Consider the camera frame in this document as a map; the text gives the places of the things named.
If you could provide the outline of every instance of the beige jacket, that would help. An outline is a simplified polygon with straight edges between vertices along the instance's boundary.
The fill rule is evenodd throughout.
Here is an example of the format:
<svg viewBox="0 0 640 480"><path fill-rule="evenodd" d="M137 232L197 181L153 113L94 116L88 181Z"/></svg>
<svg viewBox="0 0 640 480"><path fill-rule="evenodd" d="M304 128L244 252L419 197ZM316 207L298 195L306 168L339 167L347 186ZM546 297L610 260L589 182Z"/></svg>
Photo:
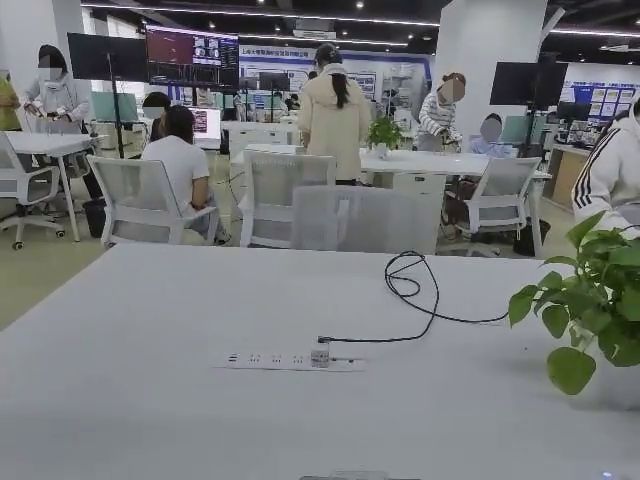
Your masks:
<svg viewBox="0 0 640 480"><path fill-rule="evenodd" d="M348 103L337 107L332 73L346 71L339 64L328 65L320 76L307 82L300 94L298 127L311 134L309 155L330 155L338 164L337 180L354 180L362 171L360 143L369 134L371 110L358 84L348 80Z"/></svg>

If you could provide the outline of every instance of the desk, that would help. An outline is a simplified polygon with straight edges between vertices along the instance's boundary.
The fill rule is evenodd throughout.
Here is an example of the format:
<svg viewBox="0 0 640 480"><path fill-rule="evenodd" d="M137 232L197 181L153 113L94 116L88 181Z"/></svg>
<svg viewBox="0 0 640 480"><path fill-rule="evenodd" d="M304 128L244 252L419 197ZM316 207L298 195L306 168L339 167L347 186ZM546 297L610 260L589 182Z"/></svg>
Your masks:
<svg viewBox="0 0 640 480"><path fill-rule="evenodd" d="M266 145L251 144L247 150L259 150L272 153L295 154L294 145ZM413 152L409 150L393 150L389 152L387 160L381 160L368 149L360 150L362 171L382 174L417 173L442 177L442 188L449 175L471 175L480 177L489 164L489 157L473 153L459 153L442 155L432 152ZM244 165L244 154L241 152L231 159L232 167L237 169ZM533 243L537 258L542 258L542 234L540 232L540 215L538 213L539 189L536 182L545 181L550 175L537 172L534 182L529 186L528 204L533 227ZM438 234L438 226L433 234Z"/></svg>
<svg viewBox="0 0 640 480"><path fill-rule="evenodd" d="M436 321L421 341L332 347L369 359L361 373L212 368L236 349L420 331L425 316L384 284L389 258L117 245L0 333L3 478L640 478L640 417L572 408L546 377L555 344L534 319ZM429 262L441 311L465 318L500 314L548 272L533 260ZM410 275L431 306L428 274Z"/></svg>
<svg viewBox="0 0 640 480"><path fill-rule="evenodd" d="M571 191L589 155L591 150L556 143L549 159L549 173L552 179L545 185L543 195L572 211Z"/></svg>
<svg viewBox="0 0 640 480"><path fill-rule="evenodd" d="M57 135L27 132L6 132L6 134L16 153L47 155L56 159L58 168L60 169L62 188L64 189L64 195L67 200L73 238L76 242L79 242L80 233L78 232L73 198L71 197L69 178L67 177L67 169L65 168L63 157L96 147L98 138L91 138L89 135L79 134Z"/></svg>

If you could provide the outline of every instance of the power strip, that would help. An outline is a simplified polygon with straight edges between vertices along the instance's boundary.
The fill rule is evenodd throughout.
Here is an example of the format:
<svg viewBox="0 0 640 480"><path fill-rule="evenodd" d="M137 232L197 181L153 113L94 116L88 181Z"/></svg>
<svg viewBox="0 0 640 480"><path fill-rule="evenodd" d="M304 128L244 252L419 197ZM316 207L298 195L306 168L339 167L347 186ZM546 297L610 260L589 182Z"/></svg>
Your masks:
<svg viewBox="0 0 640 480"><path fill-rule="evenodd" d="M214 368L234 370L294 370L309 372L363 372L366 360L361 358L330 358L327 368L311 365L311 355L284 353L231 353L221 355L214 361Z"/></svg>

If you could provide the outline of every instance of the potted plant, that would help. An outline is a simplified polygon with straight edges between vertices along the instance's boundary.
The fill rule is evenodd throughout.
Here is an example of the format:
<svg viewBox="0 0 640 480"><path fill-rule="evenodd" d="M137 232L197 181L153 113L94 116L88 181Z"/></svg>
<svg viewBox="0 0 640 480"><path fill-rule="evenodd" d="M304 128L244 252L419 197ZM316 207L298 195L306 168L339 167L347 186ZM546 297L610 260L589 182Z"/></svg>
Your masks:
<svg viewBox="0 0 640 480"><path fill-rule="evenodd" d="M509 320L514 326L533 308L554 338L569 337L570 346L547 358L549 378L562 392L582 392L596 372L595 356L598 401L635 408L640 407L640 239L626 239L621 229L594 230L603 214L568 233L575 258L545 262L569 265L574 274L563 278L551 272L524 287L511 297Z"/></svg>
<svg viewBox="0 0 640 480"><path fill-rule="evenodd" d="M378 156L386 159L389 149L397 149L402 140L400 127L389 117L379 117L371 123L369 128L369 148L374 149Z"/></svg>

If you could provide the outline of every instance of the white t-shirt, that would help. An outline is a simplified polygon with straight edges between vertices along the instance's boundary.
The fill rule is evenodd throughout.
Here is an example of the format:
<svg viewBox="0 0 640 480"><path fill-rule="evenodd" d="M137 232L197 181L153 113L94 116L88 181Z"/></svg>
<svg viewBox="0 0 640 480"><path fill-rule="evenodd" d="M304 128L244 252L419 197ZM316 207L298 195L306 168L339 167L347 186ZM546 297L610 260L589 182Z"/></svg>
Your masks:
<svg viewBox="0 0 640 480"><path fill-rule="evenodd" d="M148 144L141 158L159 160L164 164L180 212L193 213L193 181L209 176L209 163L204 150L170 135Z"/></svg>

